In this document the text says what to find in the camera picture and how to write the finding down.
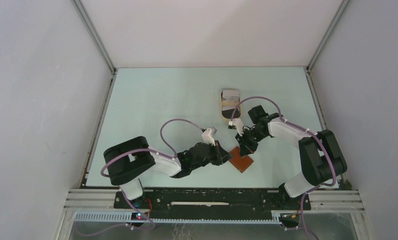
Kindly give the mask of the brown leather card holder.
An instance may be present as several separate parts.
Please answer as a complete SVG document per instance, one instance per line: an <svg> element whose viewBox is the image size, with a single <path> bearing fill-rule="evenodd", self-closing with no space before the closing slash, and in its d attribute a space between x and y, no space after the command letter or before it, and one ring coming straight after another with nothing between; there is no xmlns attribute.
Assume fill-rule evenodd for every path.
<svg viewBox="0 0 398 240"><path fill-rule="evenodd" d="M236 146L230 151L231 159L229 162L240 172L244 173L253 163L254 160L248 155L241 156L240 148Z"/></svg>

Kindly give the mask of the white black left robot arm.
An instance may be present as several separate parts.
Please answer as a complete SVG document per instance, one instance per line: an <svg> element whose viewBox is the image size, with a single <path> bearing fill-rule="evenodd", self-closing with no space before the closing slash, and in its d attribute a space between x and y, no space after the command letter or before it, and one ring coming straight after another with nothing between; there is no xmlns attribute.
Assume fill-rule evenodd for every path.
<svg viewBox="0 0 398 240"><path fill-rule="evenodd" d="M144 136L138 136L108 148L103 157L105 165L100 174L120 188L132 208L140 208L145 202L145 194L139 176L146 171L157 171L180 179L209 164L220 166L232 155L216 140L214 143L199 142L170 156L151 148Z"/></svg>

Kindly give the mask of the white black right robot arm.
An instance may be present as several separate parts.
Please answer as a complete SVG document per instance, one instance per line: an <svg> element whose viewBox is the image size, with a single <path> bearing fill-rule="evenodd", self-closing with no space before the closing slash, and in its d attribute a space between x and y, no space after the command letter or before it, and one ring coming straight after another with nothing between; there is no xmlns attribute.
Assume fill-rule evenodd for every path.
<svg viewBox="0 0 398 240"><path fill-rule="evenodd" d="M256 152L259 142L267 137L279 138L297 148L300 172L279 187L278 204L291 209L301 196L322 185L334 185L337 176L348 169L335 134L328 129L313 132L287 121L279 113L268 114L261 105L248 111L253 123L245 126L241 119L233 118L228 127L235 129L239 154L244 157Z"/></svg>

